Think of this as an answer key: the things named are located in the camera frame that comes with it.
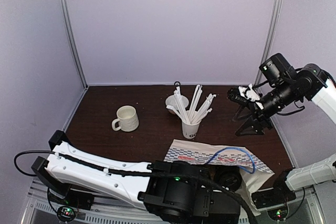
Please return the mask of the checkered paper takeout bag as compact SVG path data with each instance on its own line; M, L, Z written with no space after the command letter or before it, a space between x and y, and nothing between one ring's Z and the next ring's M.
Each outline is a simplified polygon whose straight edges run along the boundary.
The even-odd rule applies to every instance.
M240 146L173 140L164 161L186 161L193 165L210 164L215 167L237 166L242 183L236 193L242 196L255 216L259 216L260 211L253 203L251 195L275 174L259 157Z

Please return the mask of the black plastic cup lid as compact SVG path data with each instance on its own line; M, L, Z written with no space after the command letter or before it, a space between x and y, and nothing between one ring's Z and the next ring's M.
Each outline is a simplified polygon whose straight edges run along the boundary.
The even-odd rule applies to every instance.
M242 176L238 171L223 172L219 175L217 182L222 187L237 191L241 187Z

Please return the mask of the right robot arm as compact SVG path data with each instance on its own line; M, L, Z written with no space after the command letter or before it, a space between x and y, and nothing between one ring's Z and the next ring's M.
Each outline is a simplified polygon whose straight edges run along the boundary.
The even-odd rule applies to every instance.
M295 69L284 60L269 59L259 69L266 83L273 88L260 96L256 87L231 88L227 97L250 114L243 117L244 123L236 130L236 136L263 135L264 128L271 129L270 118L281 114L291 103L307 99L317 105L335 121L335 81L331 75L314 63ZM289 191L335 179L335 155L307 165L303 168L286 170L275 181L269 192L272 203L279 204L289 196Z

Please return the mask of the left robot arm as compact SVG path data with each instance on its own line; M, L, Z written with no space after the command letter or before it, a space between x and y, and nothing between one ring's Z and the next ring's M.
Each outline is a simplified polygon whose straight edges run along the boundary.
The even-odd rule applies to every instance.
M250 223L257 222L242 196L213 181L203 165L115 161L75 148L60 130L48 144L47 151L33 151L31 175L64 204L55 210L64 223L73 221L83 207L73 185L110 195L169 223L237 223L242 211Z

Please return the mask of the white cup of straws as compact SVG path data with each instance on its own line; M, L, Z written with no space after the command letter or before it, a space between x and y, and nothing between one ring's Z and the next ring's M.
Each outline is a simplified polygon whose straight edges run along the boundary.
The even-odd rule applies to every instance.
M193 139L197 135L197 131L202 119L212 112L211 105L217 95L210 93L197 110L198 103L203 93L202 86L198 84L195 87L191 103L189 103L187 108L185 108L182 104L181 98L181 84L179 82L175 82L174 85L175 90L172 95L174 95L174 99L179 109L179 112L177 112L173 106L169 105L166 106L166 109L173 109L176 115L181 119L183 137L186 139Z

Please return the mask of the white ceramic bowl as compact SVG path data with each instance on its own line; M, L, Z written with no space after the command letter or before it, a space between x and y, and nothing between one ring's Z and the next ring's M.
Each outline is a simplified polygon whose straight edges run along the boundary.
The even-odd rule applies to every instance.
M189 100L188 100L188 98L187 97L185 97L185 96L183 96L183 95L181 95L181 98L182 98L182 104L184 105L184 107L185 108L187 108L187 106L189 105ZM179 112L179 110L178 110L178 107L177 107L177 104L176 104L176 102L175 102L175 99L174 99L174 95L171 95L171 96L169 96L169 97L167 97L166 98L166 100L165 100L165 105L166 106L173 106L174 107L174 109L177 111L177 112ZM175 111L173 110L173 109L167 109L171 114L176 114L175 113Z

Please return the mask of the cream ribbed ceramic mug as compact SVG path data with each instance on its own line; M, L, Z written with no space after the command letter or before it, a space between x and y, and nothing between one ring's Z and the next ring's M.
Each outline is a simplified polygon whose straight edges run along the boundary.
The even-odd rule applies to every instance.
M111 122L111 127L114 131L132 132L139 126L139 119L133 106L124 105L120 107L116 112L116 116L117 118Z

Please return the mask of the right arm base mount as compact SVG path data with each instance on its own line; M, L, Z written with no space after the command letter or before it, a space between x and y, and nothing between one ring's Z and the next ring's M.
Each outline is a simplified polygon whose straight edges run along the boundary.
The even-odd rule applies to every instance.
M268 216L274 221L285 221L289 218L288 202L296 199L296 193L286 185L289 171L282 172L274 181L271 189L252 193L251 198L257 209L274 207L268 211Z

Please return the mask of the right aluminium corner post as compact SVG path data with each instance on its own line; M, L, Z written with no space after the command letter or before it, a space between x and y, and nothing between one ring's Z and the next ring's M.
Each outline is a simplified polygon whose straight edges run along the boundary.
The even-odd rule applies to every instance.
M260 63L265 62L266 59L270 56L270 51L272 48L272 44L274 42L276 28L277 28L278 20L279 20L280 13L281 13L282 3L283 3L283 0L274 0L270 24L269 24L266 42L265 42L265 46L264 46L264 50L263 50Z

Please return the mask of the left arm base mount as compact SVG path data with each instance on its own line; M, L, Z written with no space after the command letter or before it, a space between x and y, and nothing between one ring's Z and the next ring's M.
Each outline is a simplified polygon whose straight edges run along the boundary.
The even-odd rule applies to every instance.
M91 209L94 195L70 190L66 197L59 198L48 189L47 200L58 220L63 223L70 223L77 218L85 217L84 210Z

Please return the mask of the aluminium front rail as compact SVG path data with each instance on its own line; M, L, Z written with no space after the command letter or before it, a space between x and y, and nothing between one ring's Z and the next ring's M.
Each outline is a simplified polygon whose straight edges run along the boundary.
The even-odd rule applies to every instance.
M94 202L90 210L79 210L72 223L164 223L159 217L133 208L120 200L93 193ZM61 223L53 211L60 204L47 200L47 187L34 179L27 196L26 207L19 223ZM276 210L288 211L292 215L283 223L326 223L315 190L310 187L296 192L296 199L287 205L274 205L260 209L259 223L278 223L271 218Z

